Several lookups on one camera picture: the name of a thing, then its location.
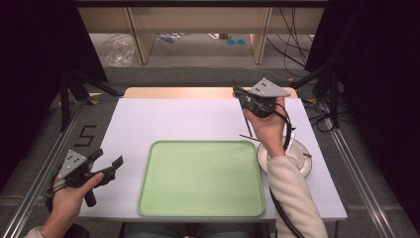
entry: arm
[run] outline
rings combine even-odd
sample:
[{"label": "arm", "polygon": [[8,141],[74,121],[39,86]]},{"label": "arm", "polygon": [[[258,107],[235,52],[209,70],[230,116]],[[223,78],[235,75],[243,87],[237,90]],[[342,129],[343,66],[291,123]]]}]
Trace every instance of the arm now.
[{"label": "arm", "polygon": [[77,219],[84,195],[97,185],[103,177],[104,175],[100,173],[79,188],[66,187],[57,191],[52,201],[52,213],[44,226],[32,229],[26,237],[63,237],[71,224]]},{"label": "arm", "polygon": [[[276,102],[284,106],[284,98],[278,97]],[[279,106],[275,110],[286,115]],[[266,118],[258,118],[247,109],[244,109],[244,114],[253,124],[257,138],[268,151],[270,156],[267,163],[269,185],[291,223],[304,237],[327,237],[325,225],[312,200],[305,178],[298,169],[297,162],[284,153],[282,147],[284,121],[274,114]],[[294,237],[278,213],[276,213],[275,226],[277,237]]]}]

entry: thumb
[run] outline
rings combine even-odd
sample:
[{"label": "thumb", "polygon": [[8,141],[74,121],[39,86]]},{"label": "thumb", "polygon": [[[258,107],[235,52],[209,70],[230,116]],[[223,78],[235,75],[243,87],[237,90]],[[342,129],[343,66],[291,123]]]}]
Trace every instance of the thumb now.
[{"label": "thumb", "polygon": [[251,123],[254,123],[255,120],[258,120],[258,117],[254,115],[250,110],[243,109],[242,111],[244,112],[245,118],[247,118],[247,120],[249,120]]},{"label": "thumb", "polygon": [[89,190],[93,189],[93,187],[95,187],[95,185],[97,185],[100,181],[102,181],[103,178],[104,178],[103,173],[99,173],[95,175],[94,177],[90,178],[90,180],[88,180],[83,186],[81,186],[80,190],[83,193],[88,192]]}]

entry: plastic bag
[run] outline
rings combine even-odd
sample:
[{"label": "plastic bag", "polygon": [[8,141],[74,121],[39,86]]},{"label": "plastic bag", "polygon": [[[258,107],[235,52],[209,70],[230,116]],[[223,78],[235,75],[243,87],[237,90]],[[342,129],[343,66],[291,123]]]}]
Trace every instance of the plastic bag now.
[{"label": "plastic bag", "polygon": [[114,43],[113,50],[108,53],[106,61],[111,66],[125,67],[133,62],[134,47],[130,47],[126,42],[117,40]]}]

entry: printed number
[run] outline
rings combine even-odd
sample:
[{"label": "printed number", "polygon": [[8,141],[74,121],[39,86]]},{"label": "printed number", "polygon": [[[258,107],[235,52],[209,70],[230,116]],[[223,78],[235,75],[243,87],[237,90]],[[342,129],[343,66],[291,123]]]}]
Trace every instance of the printed number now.
[{"label": "printed number", "polygon": [[90,147],[90,144],[92,143],[93,138],[95,138],[95,136],[91,136],[91,135],[84,135],[84,130],[86,130],[86,128],[96,128],[96,125],[85,125],[83,126],[83,129],[81,130],[80,134],[79,134],[79,138],[89,138],[89,142],[86,144],[74,144],[74,147]]}]

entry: wrist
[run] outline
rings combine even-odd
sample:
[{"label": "wrist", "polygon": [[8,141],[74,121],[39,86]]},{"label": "wrist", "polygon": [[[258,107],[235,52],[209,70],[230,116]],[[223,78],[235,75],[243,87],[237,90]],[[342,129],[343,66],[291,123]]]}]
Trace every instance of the wrist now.
[{"label": "wrist", "polygon": [[52,212],[40,232],[45,238],[63,237],[72,223],[73,220],[68,216],[63,217]]},{"label": "wrist", "polygon": [[284,149],[283,149],[283,146],[282,145],[280,145],[280,146],[275,146],[275,147],[265,147],[266,148],[266,151],[268,152],[268,155],[271,157],[271,158],[274,158],[274,157],[279,157],[279,156],[285,156],[286,155],[286,153],[284,152]]}]

